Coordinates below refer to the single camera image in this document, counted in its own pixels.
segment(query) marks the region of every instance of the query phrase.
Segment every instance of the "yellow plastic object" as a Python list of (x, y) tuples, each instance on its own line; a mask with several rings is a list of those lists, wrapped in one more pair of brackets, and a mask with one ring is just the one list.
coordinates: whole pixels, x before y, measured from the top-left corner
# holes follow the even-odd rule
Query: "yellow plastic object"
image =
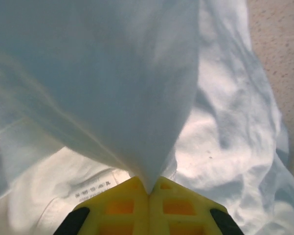
[[(222, 205), (160, 177), (148, 195), (141, 181), (131, 178), (81, 204), (72, 213), (86, 210), (63, 223), (61, 235), (242, 235)], [(81, 227), (75, 221), (82, 219)]]

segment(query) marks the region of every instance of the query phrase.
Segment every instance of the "clothing tag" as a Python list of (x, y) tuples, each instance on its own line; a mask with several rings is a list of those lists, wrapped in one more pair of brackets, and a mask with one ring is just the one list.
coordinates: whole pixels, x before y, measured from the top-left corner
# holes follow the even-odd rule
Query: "clothing tag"
[(83, 184), (82, 187), (71, 193), (71, 198), (76, 203), (84, 202), (110, 188), (116, 186), (117, 183), (112, 172), (100, 175), (89, 182)]

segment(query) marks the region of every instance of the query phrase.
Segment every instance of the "white garment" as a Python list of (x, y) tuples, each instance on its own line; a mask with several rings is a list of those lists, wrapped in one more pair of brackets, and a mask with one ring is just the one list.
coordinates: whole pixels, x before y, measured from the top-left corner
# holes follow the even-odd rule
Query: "white garment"
[(294, 235), (287, 131), (246, 3), (109, 3), (0, 1), (0, 235), (52, 234), (124, 170), (223, 204), (246, 235)]

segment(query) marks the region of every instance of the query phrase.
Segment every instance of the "wrinkled fabric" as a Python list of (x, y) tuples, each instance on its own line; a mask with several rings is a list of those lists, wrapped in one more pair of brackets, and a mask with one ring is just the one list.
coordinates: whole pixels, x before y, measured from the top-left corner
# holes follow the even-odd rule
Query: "wrinkled fabric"
[(0, 234), (52, 234), (89, 180), (150, 191), (161, 174), (246, 235), (294, 235), (287, 130), (243, 1), (0, 1), (0, 148)]

